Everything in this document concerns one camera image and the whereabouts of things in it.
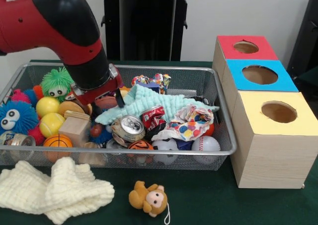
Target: wooden box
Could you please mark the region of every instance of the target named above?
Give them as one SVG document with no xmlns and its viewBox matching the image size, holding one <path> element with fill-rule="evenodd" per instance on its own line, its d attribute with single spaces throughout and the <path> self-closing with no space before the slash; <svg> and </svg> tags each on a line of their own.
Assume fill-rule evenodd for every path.
<svg viewBox="0 0 318 225">
<path fill-rule="evenodd" d="M 232 122 L 239 188 L 302 187 L 318 153 L 318 120 L 301 93 L 239 91 Z"/>
<path fill-rule="evenodd" d="M 278 60 L 226 60 L 221 82 L 232 118 L 238 90 L 298 92 Z"/>
<path fill-rule="evenodd" d="M 59 129 L 59 133 L 68 136 L 72 143 L 73 147 L 83 147 L 88 141 L 90 131 L 90 121 L 68 117 Z"/>
<path fill-rule="evenodd" d="M 278 60 L 264 36 L 218 36 L 212 69 L 222 82 L 226 60 Z"/>
</svg>

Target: knitted blanket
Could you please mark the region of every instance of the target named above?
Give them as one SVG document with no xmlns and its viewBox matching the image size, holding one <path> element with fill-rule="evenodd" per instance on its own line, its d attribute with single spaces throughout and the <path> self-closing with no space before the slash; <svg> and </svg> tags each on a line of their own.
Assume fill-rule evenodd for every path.
<svg viewBox="0 0 318 225">
<path fill-rule="evenodd" d="M 95 212 L 114 198 L 113 186 L 95 179 L 88 164 L 70 157 L 52 166 L 51 178 L 26 161 L 0 174 L 0 207 L 27 214 L 45 214 L 60 225 L 71 216 Z"/>
<path fill-rule="evenodd" d="M 202 102 L 195 101 L 192 98 L 185 98 L 184 95 L 164 95 L 158 94 L 149 88 L 135 85 L 124 98 L 125 106 L 123 108 L 114 107 L 99 115 L 95 122 L 103 125 L 113 123 L 117 118 L 122 118 L 125 115 L 141 116 L 142 112 L 161 105 L 164 108 L 165 115 L 163 119 L 170 122 L 178 110 L 188 104 L 193 104 L 198 107 L 211 109 L 213 112 L 217 111 L 219 107 L 207 106 Z"/>
</svg>

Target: green fuzzy ball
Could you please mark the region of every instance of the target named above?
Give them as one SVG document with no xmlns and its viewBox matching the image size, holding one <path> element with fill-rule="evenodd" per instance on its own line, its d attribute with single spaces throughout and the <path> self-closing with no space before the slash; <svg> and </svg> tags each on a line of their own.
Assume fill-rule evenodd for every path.
<svg viewBox="0 0 318 225">
<path fill-rule="evenodd" d="M 74 81 L 66 68 L 59 68 L 44 75 L 41 86 L 44 96 L 54 97 L 59 102 L 63 102 L 71 91 L 72 83 Z"/>
</svg>

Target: circular hole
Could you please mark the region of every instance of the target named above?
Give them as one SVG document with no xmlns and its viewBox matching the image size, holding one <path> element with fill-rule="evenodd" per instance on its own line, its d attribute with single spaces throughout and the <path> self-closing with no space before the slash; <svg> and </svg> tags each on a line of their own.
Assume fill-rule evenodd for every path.
<svg viewBox="0 0 318 225">
<path fill-rule="evenodd" d="M 275 122 L 290 123 L 297 118 L 294 108 L 284 102 L 266 102 L 262 106 L 262 113 Z"/>
<path fill-rule="evenodd" d="M 258 52 L 259 48 L 257 45 L 253 44 L 252 42 L 248 41 L 239 41 L 234 44 L 234 49 L 237 51 L 244 53 L 244 54 L 253 54 Z"/>
<path fill-rule="evenodd" d="M 273 70 L 260 65 L 251 65 L 243 70 L 244 77 L 257 84 L 272 84 L 278 79 L 277 73 Z"/>
</svg>

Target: polka dot fabric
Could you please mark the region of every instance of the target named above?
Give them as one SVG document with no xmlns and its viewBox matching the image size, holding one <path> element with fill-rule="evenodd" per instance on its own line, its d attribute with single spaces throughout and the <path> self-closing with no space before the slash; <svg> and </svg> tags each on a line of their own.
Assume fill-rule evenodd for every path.
<svg viewBox="0 0 318 225">
<path fill-rule="evenodd" d="M 213 112 L 210 109 L 190 104 L 179 110 L 167 127 L 153 136 L 152 140 L 175 138 L 183 141 L 193 141 L 209 129 L 213 120 Z"/>
</svg>

